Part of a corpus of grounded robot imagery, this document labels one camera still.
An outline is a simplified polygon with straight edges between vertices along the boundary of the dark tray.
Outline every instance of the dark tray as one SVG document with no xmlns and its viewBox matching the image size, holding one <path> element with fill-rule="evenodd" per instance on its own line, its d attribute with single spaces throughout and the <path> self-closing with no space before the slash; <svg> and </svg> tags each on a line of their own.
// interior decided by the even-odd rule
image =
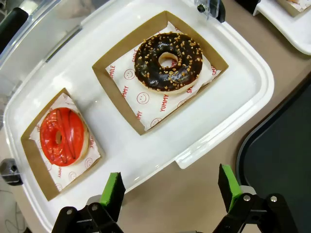
<svg viewBox="0 0 311 233">
<path fill-rule="evenodd" d="M 282 194 L 300 233 L 311 233 L 311 74 L 244 140 L 236 175 L 265 198 Z"/>
</svg>

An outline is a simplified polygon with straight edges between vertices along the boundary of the red icing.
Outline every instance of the red icing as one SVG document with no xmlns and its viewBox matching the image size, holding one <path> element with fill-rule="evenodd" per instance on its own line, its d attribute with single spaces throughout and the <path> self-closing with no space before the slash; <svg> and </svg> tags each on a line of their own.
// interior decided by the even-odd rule
<svg viewBox="0 0 311 233">
<path fill-rule="evenodd" d="M 56 134 L 60 132 L 58 144 Z M 80 156 L 84 141 L 84 125 L 69 108 L 56 108 L 44 118 L 40 127 L 40 143 L 51 164 L 69 166 Z"/>
</svg>

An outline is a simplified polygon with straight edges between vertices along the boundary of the table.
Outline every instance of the table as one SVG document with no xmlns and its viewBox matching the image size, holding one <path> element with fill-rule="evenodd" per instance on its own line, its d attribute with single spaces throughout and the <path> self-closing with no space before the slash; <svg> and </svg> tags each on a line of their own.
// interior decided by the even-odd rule
<svg viewBox="0 0 311 233">
<path fill-rule="evenodd" d="M 219 191 L 219 164 L 234 169 L 237 151 L 246 134 L 260 123 L 311 71 L 311 56 L 296 50 L 262 15 L 253 17 L 233 0 L 223 0 L 226 21 L 265 59 L 275 78 L 270 102 L 229 138 L 193 165 L 181 170 L 176 163 L 125 195 L 119 225 L 126 233 L 198 230 L 211 233 L 226 214 Z M 0 143 L 5 144 L 0 132 Z M 1 154 L 9 156 L 7 147 Z M 34 233 L 44 233 L 21 187 L 12 192 Z M 245 233 L 259 233 L 247 226 Z"/>
</svg>

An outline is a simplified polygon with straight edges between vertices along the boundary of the chocolate donut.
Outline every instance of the chocolate donut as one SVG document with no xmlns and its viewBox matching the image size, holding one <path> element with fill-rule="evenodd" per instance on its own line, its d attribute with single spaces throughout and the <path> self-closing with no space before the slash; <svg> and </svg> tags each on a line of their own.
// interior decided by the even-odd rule
<svg viewBox="0 0 311 233">
<path fill-rule="evenodd" d="M 147 88 L 180 93 L 195 84 L 202 69 L 199 43 L 182 33 L 154 35 L 139 47 L 135 55 L 135 75 Z M 177 61 L 173 67 L 162 67 L 163 58 Z"/>
</svg>

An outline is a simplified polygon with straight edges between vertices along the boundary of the white tray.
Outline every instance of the white tray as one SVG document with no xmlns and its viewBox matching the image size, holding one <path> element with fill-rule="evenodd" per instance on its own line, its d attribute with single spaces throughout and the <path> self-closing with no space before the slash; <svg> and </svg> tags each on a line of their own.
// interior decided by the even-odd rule
<svg viewBox="0 0 311 233">
<path fill-rule="evenodd" d="M 200 33 L 229 68 L 183 111 L 139 136 L 110 101 L 91 67 L 124 36 L 163 10 Z M 7 142 L 22 173 L 23 189 L 49 232 L 62 207 L 81 209 L 88 198 L 101 194 L 110 172 L 120 171 L 129 191 L 175 160 L 181 168 L 189 166 L 257 113 L 274 89 L 272 72 L 258 53 L 227 23 L 213 18 L 206 21 L 190 0 L 113 1 L 90 15 L 83 27 L 48 63 L 38 64 L 29 74 L 4 115 Z M 29 167 L 20 137 L 63 87 L 105 150 L 106 160 L 47 201 Z"/>
<path fill-rule="evenodd" d="M 311 10 L 292 17 L 276 0 L 261 0 L 257 4 L 254 15 L 262 13 L 304 54 L 311 55 Z"/>
</svg>

